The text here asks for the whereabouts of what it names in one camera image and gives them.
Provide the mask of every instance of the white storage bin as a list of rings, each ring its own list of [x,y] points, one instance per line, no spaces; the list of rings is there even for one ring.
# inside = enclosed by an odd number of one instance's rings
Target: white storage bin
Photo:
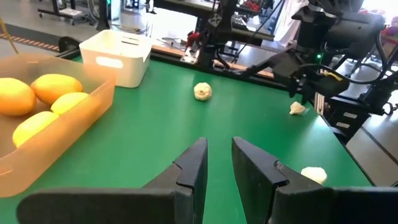
[[[150,38],[103,30],[79,45],[83,63],[118,70],[117,86],[138,87],[149,64]]]

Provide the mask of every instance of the translucent orange container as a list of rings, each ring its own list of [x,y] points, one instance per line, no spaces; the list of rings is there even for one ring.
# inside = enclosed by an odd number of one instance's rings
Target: translucent orange container
[[[0,114],[0,197],[10,197],[27,189],[112,105],[116,73],[112,68],[37,54],[2,59],[0,68],[0,77],[16,78],[28,85],[47,73],[69,75],[90,94],[18,148],[12,143],[17,126],[50,107],[37,100],[35,110],[26,116]]]

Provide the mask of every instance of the floor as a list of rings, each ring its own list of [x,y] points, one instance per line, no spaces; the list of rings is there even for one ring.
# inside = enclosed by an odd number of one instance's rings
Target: floor
[[[25,27],[48,34],[59,36],[71,36],[78,40],[86,40],[95,35],[97,31],[88,24],[77,24],[71,26],[70,23],[49,15],[40,18],[37,8],[50,9],[50,5],[39,0],[3,0],[0,1],[0,15],[7,24]],[[132,27],[140,28],[145,35],[156,38],[159,44],[169,45],[169,40],[164,37],[176,39],[186,38],[186,34],[191,31],[196,24],[193,16],[184,16],[184,19],[176,19],[176,12],[163,11],[158,9],[158,15],[146,14],[142,12],[124,12],[120,20],[113,22],[113,28],[131,30]],[[22,44],[17,44],[20,52],[54,54],[54,52],[37,49]],[[0,39],[0,58],[14,54],[11,46],[6,40]],[[250,66],[274,55],[274,52],[267,52],[256,47],[245,48],[238,60],[239,64]],[[339,71],[348,73],[353,67],[353,63],[345,63]],[[367,80],[374,78],[376,72],[370,68],[363,67],[358,70],[352,78]],[[351,85],[346,94],[358,96],[359,93],[366,91],[366,86]],[[398,103],[398,96],[392,97],[392,101]],[[347,148],[356,158],[360,166],[372,178],[376,185],[390,186],[398,180],[398,113],[392,116],[371,116],[363,129],[359,130],[354,138],[348,143]]]

